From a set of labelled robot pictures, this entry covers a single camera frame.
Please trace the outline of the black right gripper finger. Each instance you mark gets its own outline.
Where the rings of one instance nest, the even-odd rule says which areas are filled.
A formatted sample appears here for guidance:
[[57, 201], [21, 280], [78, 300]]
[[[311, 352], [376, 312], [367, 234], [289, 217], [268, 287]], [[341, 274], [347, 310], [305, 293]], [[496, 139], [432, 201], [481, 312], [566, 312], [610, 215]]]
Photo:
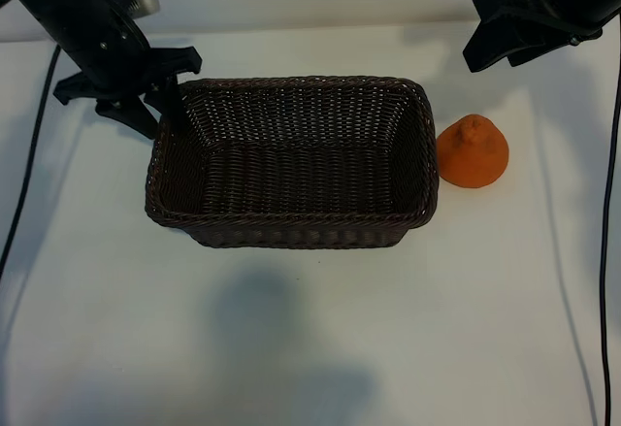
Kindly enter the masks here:
[[499, 17], [481, 22], [463, 50], [463, 56], [473, 73], [481, 72], [500, 60], [507, 59], [519, 46], [518, 32], [526, 26], [543, 27], [528, 20]]
[[507, 56], [512, 67], [537, 59], [556, 49], [568, 46], [572, 34], [548, 27], [526, 26], [518, 32], [519, 46]]

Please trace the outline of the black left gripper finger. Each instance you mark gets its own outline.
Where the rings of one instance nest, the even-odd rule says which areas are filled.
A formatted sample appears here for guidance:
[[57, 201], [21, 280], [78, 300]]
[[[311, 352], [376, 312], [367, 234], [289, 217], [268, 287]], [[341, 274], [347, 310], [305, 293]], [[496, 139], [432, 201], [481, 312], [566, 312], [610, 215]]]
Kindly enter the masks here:
[[120, 100], [98, 100], [95, 112], [129, 127], [146, 138], [154, 138], [156, 135], [158, 122], [139, 96]]
[[144, 102], [157, 110], [160, 113], [160, 122], [166, 122], [173, 131], [187, 130], [187, 113], [177, 76], [153, 83], [145, 94]]

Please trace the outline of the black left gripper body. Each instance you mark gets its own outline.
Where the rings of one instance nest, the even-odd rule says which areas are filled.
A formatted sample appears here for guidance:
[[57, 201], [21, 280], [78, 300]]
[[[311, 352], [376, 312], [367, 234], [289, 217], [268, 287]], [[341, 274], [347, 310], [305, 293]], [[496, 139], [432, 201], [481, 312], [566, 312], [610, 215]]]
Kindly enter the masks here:
[[52, 38], [81, 71], [58, 82], [54, 96], [66, 105], [80, 98], [120, 100], [146, 94], [153, 83], [201, 70], [190, 48], [154, 48], [118, 6], [58, 6]]

